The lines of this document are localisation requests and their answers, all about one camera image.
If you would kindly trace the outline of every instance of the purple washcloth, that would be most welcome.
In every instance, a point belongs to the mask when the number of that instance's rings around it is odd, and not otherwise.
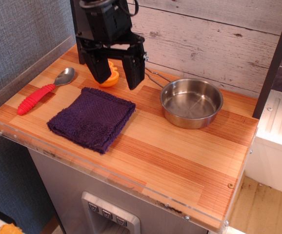
[[[99,89],[83,88],[79,97],[47,124],[51,131],[104,154],[136,105]]]

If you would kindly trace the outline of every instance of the red spoon handle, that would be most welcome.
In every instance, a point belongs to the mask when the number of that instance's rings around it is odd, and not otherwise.
[[[33,92],[22,101],[18,107],[18,115],[23,115],[32,109],[47,93],[55,89],[55,84],[48,84]]]

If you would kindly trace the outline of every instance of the stainless steel pot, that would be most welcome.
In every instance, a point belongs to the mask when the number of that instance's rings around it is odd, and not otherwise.
[[[163,86],[146,73],[153,82],[162,87],[161,104],[169,122],[181,128],[198,129],[214,121],[223,105],[223,96],[216,86],[195,78],[170,81],[148,68],[146,70],[169,81],[169,84]]]

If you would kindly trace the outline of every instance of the silver spoon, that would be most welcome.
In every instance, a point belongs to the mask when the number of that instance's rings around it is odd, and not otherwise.
[[[66,68],[62,71],[53,84],[48,84],[33,92],[18,107],[18,115],[23,115],[30,111],[47,93],[51,92],[58,85],[68,84],[72,81],[75,75],[75,69],[72,67]]]

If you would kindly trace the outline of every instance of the wooden countertop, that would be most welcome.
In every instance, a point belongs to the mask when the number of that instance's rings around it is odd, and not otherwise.
[[[158,85],[146,76],[135,90],[129,90],[121,62],[113,62],[120,80],[101,89],[136,103],[137,109],[106,154],[57,136],[46,125],[83,87],[97,88],[87,66],[79,64],[76,46],[0,107],[0,132],[179,216],[189,215],[207,229],[222,228],[258,124],[251,117],[257,100],[222,90],[223,107],[213,123],[197,130],[182,129],[164,118]],[[73,81],[18,116],[22,100],[53,83],[66,67],[75,68]],[[179,78],[160,73],[171,80]]]

